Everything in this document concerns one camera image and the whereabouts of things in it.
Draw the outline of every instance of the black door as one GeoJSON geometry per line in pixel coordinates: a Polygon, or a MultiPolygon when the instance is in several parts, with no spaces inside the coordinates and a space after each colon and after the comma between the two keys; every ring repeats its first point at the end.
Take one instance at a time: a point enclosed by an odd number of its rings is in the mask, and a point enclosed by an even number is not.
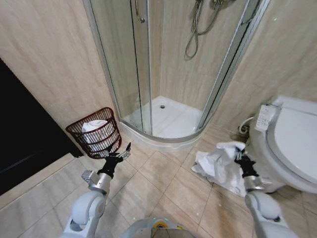
{"type": "Polygon", "coordinates": [[[55,160],[80,150],[0,59],[0,195],[55,160]]]}

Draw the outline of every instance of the shower hose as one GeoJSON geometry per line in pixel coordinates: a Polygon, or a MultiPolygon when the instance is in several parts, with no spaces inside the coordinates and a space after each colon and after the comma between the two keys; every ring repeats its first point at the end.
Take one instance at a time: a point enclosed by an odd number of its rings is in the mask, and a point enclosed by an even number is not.
{"type": "Polygon", "coordinates": [[[222,4],[222,0],[216,0],[215,1],[215,5],[214,5],[214,8],[213,8],[213,13],[212,13],[212,16],[211,16],[211,22],[209,24],[209,26],[202,32],[198,32],[198,23],[199,23],[199,19],[200,19],[200,15],[202,13],[202,8],[203,8],[203,4],[204,4],[204,0],[196,0],[195,2],[195,6],[194,6],[194,16],[193,16],[193,21],[192,21],[192,35],[190,36],[188,42],[187,42],[187,45],[186,45],[186,49],[185,49],[185,56],[188,58],[188,59],[192,59],[197,51],[198,51],[198,36],[200,35],[204,35],[206,33],[208,33],[211,28],[212,28],[212,24],[215,20],[215,17],[217,15],[217,13],[219,12],[219,8],[222,4]],[[190,47],[190,44],[192,43],[193,39],[195,39],[195,43],[196,43],[196,48],[195,48],[195,52],[190,55],[188,53],[188,50],[189,50],[189,47],[190,47]]]}

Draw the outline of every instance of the toilet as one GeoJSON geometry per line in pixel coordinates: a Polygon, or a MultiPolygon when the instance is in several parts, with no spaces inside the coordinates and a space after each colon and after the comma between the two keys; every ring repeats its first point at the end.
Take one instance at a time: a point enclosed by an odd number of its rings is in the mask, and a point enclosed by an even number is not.
{"type": "Polygon", "coordinates": [[[284,185],[317,193],[317,103],[277,96],[250,122],[248,156],[268,192],[284,185]]]}

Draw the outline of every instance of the bidet control panel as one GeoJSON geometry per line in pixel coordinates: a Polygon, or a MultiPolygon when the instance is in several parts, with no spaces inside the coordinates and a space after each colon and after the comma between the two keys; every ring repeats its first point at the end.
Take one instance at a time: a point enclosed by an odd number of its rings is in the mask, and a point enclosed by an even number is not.
{"type": "Polygon", "coordinates": [[[268,129],[269,122],[276,113],[276,107],[269,105],[262,105],[259,111],[256,130],[266,131],[268,129]]]}

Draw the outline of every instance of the door handle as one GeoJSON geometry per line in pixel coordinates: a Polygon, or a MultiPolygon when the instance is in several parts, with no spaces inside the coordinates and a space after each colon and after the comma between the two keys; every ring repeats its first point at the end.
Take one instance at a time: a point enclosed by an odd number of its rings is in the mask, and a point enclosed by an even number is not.
{"type": "Polygon", "coordinates": [[[138,2],[138,0],[134,0],[134,4],[135,4],[135,13],[137,14],[137,18],[138,18],[139,22],[144,23],[145,19],[143,17],[140,17],[140,15],[139,15],[139,2],[138,2]]]}

